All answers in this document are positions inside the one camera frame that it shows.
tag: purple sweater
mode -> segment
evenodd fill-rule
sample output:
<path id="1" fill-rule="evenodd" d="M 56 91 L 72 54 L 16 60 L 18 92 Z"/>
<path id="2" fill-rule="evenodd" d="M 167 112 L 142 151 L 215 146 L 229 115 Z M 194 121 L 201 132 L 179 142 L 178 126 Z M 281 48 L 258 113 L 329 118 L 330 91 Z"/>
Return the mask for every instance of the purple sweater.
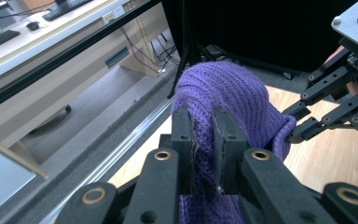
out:
<path id="1" fill-rule="evenodd" d="M 231 113 L 251 147 L 265 147 L 284 160 L 290 144 L 285 137 L 296 127 L 296 120 L 282 115 L 270 102 L 264 84 L 235 63 L 199 63 L 186 70 L 175 89 L 172 111 L 187 106 L 195 120 L 196 190 L 181 196 L 180 223 L 243 223 L 237 196 L 220 195 L 213 181 L 214 107 Z"/>

